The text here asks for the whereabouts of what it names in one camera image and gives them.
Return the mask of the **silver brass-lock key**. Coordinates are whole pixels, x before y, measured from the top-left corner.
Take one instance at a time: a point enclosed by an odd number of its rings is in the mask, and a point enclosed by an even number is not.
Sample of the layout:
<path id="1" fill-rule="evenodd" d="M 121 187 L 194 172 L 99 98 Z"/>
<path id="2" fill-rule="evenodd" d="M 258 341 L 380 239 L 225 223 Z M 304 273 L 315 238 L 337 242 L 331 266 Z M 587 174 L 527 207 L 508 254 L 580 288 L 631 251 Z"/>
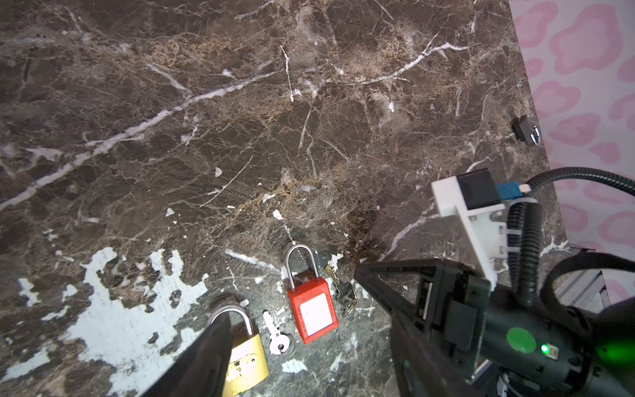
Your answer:
<path id="1" fill-rule="evenodd" d="M 278 327 L 276 327 L 273 317 L 270 312 L 265 310 L 262 314 L 265 326 L 270 333 L 271 341 L 269 349 L 272 355 L 283 355 L 289 351 L 291 346 L 291 340 L 288 335 L 282 333 Z"/>

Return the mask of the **red safety padlock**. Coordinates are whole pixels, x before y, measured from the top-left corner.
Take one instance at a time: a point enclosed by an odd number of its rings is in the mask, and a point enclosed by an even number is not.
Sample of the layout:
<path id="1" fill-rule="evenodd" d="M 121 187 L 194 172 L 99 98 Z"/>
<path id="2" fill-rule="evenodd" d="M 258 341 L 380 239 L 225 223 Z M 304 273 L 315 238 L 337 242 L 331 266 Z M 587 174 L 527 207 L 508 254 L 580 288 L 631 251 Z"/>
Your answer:
<path id="1" fill-rule="evenodd" d="M 299 249 L 309 253 L 314 278 L 297 286 L 290 269 L 290 258 Z M 288 297 L 296 326 L 304 344 L 309 345 L 339 327 L 332 294 L 327 281 L 319 275 L 314 253 L 309 246 L 291 246 L 285 254 L 284 266 L 289 276 Z"/>

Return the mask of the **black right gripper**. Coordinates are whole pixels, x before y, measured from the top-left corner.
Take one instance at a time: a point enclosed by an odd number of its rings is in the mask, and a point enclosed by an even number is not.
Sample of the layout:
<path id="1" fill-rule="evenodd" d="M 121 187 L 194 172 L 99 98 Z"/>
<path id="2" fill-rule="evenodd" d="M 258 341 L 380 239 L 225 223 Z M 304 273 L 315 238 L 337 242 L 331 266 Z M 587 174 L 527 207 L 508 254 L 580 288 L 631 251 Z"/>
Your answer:
<path id="1" fill-rule="evenodd" d="M 388 314 L 402 313 L 460 375 L 472 377 L 491 298 L 491 283 L 458 262 L 381 261 L 357 266 L 354 280 Z"/>

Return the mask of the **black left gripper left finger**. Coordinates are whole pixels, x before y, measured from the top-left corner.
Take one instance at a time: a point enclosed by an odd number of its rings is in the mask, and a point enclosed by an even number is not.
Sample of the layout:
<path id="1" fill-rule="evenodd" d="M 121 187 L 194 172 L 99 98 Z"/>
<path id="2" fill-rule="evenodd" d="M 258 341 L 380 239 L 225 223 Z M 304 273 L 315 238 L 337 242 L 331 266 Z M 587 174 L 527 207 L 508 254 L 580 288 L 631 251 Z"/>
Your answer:
<path id="1" fill-rule="evenodd" d="M 143 395 L 221 396 L 232 348 L 230 315 L 222 314 Z"/>

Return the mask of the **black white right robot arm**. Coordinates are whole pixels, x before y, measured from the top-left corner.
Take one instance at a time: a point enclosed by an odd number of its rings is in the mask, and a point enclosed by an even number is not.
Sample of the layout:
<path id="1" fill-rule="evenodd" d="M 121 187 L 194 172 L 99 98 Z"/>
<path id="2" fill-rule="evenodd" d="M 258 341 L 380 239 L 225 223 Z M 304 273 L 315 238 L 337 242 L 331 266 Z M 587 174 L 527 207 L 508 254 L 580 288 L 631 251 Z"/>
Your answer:
<path id="1" fill-rule="evenodd" d="M 437 258 L 361 265 L 355 279 L 392 319 L 403 396 L 475 396 L 471 377 L 481 359 L 523 378 L 537 396 L 631 396 L 633 300 L 592 314 L 561 304 L 552 283 L 576 271 L 633 269 L 610 254 L 571 256 L 552 269 L 530 308 L 509 287 Z"/>

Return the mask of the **silver red-lock key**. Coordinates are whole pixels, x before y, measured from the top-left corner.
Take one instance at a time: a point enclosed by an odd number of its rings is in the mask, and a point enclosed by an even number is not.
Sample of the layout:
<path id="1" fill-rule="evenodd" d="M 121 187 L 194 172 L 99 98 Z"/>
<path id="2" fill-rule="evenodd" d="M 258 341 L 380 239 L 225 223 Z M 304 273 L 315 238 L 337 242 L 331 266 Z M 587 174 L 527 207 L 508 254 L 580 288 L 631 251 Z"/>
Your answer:
<path id="1" fill-rule="evenodd" d="M 334 284 L 336 301 L 343 307 L 342 316 L 347 317 L 357 305 L 355 289 L 351 282 L 341 281 L 331 265 L 325 266 L 325 271 Z"/>

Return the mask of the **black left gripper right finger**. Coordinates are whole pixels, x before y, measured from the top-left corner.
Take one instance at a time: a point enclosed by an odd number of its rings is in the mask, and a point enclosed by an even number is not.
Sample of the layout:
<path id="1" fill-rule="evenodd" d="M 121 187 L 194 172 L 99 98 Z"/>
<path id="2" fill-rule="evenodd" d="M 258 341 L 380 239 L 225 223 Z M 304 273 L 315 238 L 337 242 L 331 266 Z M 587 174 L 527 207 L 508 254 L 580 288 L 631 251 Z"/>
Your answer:
<path id="1" fill-rule="evenodd" d="M 402 313 L 391 315 L 390 350 L 401 396 L 476 395 L 476 389 Z"/>

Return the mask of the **brass padlock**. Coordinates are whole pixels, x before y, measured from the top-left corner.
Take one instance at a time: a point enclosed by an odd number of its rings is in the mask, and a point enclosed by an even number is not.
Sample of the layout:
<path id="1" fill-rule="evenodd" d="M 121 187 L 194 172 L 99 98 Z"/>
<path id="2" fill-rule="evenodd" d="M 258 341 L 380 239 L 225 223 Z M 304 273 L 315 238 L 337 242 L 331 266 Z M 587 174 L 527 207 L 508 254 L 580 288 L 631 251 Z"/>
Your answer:
<path id="1" fill-rule="evenodd" d="M 240 332 L 233 339 L 223 396 L 238 396 L 266 380 L 270 369 L 261 334 L 245 308 L 239 304 L 225 304 L 212 312 L 208 325 L 212 325 L 222 314 L 229 313 L 241 316 L 245 332 Z"/>

